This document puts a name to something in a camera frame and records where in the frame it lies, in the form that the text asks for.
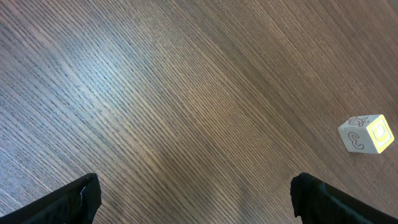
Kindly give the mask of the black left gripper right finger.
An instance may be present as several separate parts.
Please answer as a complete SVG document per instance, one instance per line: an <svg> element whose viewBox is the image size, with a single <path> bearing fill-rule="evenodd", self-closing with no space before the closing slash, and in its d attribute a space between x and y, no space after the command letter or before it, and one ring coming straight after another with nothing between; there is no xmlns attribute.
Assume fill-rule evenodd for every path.
<svg viewBox="0 0 398 224"><path fill-rule="evenodd" d="M290 196L294 215L303 224L397 224L397 218L305 172L292 179Z"/></svg>

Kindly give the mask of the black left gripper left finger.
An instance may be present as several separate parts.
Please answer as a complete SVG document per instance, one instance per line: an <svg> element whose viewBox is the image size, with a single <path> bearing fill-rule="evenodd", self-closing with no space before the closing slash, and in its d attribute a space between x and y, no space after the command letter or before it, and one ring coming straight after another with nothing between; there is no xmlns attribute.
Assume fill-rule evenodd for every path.
<svg viewBox="0 0 398 224"><path fill-rule="evenodd" d="M1 223L93 223L101 206L98 176L89 173L1 217Z"/></svg>

